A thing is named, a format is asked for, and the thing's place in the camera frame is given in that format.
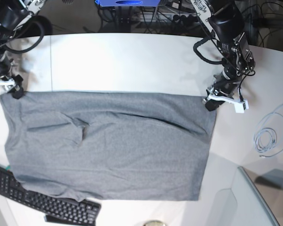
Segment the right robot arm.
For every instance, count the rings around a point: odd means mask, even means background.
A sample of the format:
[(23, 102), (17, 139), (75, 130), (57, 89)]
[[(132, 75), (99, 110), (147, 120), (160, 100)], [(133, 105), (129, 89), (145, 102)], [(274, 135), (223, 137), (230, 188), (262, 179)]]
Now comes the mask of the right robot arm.
[[(27, 53), (40, 44), (45, 36), (45, 28), (37, 15), (45, 3), (45, 0), (0, 0), (0, 86), (15, 99), (24, 95), (23, 78), (19, 74), (13, 74), (13, 59), (6, 53)], [(16, 50), (7, 46), (25, 34), (33, 24), (39, 28), (40, 35), (31, 47)]]

